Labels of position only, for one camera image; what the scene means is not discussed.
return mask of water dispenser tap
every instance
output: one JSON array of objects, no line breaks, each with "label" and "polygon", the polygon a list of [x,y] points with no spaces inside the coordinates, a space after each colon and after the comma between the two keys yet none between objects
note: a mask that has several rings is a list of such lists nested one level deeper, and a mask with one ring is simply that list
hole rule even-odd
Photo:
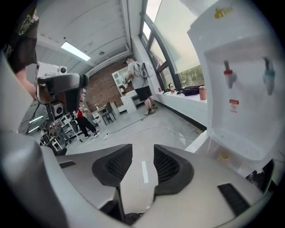
[{"label": "water dispenser tap", "polygon": [[224,75],[226,77],[226,83],[228,85],[228,88],[231,89],[233,83],[236,81],[236,73],[234,73],[231,69],[230,66],[228,64],[228,60],[224,61],[224,66],[226,68],[226,70],[224,71]]},{"label": "water dispenser tap", "polygon": [[263,75],[263,82],[266,84],[267,94],[272,95],[274,89],[274,80],[275,80],[275,70],[273,69],[273,63],[267,57],[263,57],[265,61],[265,72]]}]

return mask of sticker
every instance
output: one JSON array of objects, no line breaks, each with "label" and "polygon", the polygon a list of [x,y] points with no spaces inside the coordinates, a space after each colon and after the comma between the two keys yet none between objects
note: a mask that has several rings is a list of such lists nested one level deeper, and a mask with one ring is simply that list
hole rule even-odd
[{"label": "sticker", "polygon": [[223,8],[216,8],[215,18],[219,19],[222,18],[230,13],[233,12],[232,6],[230,7],[223,7]]},{"label": "sticker", "polygon": [[239,105],[239,101],[237,101],[237,100],[230,100],[230,104],[232,104],[231,105],[231,109],[230,109],[230,112],[232,112],[232,113],[237,113],[237,111],[236,111],[236,108],[237,108],[237,105]]},{"label": "sticker", "polygon": [[237,100],[230,100],[230,103],[231,103],[231,104],[238,105],[240,102],[239,102],[239,101],[237,101]]}]

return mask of warning label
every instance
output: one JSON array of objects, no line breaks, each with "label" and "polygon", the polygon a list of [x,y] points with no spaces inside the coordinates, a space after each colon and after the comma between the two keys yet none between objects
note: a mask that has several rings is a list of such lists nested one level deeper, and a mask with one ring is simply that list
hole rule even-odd
[{"label": "warning label", "polygon": [[234,104],[234,105],[238,105],[240,102],[237,101],[237,100],[230,100],[230,103],[231,103],[231,104]]},{"label": "warning label", "polygon": [[232,104],[230,111],[233,112],[233,113],[237,113],[236,108],[237,108],[237,105],[238,105],[240,102],[237,101],[237,100],[230,100],[230,103]]}]

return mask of red shirt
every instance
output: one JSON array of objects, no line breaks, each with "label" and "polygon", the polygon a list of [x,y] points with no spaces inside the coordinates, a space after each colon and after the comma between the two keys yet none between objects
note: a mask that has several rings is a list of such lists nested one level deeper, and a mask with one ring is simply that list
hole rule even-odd
[{"label": "red shirt", "polygon": [[77,113],[77,118],[82,118],[82,117],[84,117],[84,116],[82,115],[82,112],[81,112],[80,110],[75,111],[75,112]]}]

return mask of person in red shirt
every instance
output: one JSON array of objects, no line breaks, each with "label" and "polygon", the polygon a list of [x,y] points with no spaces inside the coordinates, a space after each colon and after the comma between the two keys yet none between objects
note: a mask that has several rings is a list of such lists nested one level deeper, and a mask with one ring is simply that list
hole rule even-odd
[{"label": "person in red shirt", "polygon": [[87,112],[87,111],[84,111],[84,110],[75,111],[75,117],[76,117],[75,120],[77,121],[80,130],[82,130],[86,138],[90,137],[86,128],[92,131],[93,136],[97,138],[99,136],[99,133],[98,131],[96,131],[96,128],[92,125],[92,123],[85,116],[83,116],[82,113],[84,112]]}]

